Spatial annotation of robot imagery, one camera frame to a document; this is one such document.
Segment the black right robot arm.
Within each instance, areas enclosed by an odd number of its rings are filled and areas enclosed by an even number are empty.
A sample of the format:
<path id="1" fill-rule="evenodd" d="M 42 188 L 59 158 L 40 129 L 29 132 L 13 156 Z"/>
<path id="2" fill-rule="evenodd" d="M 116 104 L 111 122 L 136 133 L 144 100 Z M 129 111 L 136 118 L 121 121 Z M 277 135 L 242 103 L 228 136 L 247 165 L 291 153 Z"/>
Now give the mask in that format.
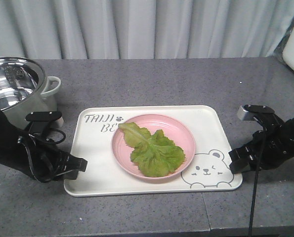
<path id="1" fill-rule="evenodd" d="M 229 152 L 233 174 L 270 170 L 294 157 L 294 118 L 286 122 L 275 114 L 257 113 L 252 119 L 263 130 L 252 135 L 252 140 Z"/>

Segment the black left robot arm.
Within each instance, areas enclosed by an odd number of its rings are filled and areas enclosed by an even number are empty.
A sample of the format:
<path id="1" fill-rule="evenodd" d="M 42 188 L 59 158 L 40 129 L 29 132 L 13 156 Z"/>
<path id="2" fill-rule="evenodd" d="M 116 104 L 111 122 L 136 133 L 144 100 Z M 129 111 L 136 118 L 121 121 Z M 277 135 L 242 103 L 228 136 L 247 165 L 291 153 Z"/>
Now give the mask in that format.
<path id="1" fill-rule="evenodd" d="M 41 182 L 57 181 L 70 173 L 71 179 L 84 172 L 87 161 L 57 147 L 66 134 L 52 124 L 62 117 L 60 111 L 31 112 L 28 125 L 12 125 L 0 110 L 0 164 L 18 170 Z"/>

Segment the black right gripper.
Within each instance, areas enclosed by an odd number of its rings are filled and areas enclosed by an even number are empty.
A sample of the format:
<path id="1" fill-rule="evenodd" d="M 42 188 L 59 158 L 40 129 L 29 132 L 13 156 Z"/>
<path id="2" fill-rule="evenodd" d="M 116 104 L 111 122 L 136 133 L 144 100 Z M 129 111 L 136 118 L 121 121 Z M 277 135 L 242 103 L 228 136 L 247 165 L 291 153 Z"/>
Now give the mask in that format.
<path id="1" fill-rule="evenodd" d="M 294 122 L 263 124 L 246 145 L 229 152 L 233 174 L 270 170 L 294 157 Z"/>

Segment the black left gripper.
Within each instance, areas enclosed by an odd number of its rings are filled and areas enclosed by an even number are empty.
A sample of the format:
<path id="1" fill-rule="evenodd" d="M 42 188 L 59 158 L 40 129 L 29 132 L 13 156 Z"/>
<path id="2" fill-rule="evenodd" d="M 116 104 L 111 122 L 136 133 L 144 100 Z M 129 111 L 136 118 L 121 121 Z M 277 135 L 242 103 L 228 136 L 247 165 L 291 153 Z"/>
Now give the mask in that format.
<path id="1" fill-rule="evenodd" d="M 62 139 L 58 141 L 37 133 L 21 134 L 17 138 L 17 144 L 25 148 L 30 173 L 41 183 L 57 181 L 62 176 L 76 180 L 79 172 L 86 171 L 87 160 L 69 155 L 57 147 L 66 139 L 64 132 L 60 134 Z"/>

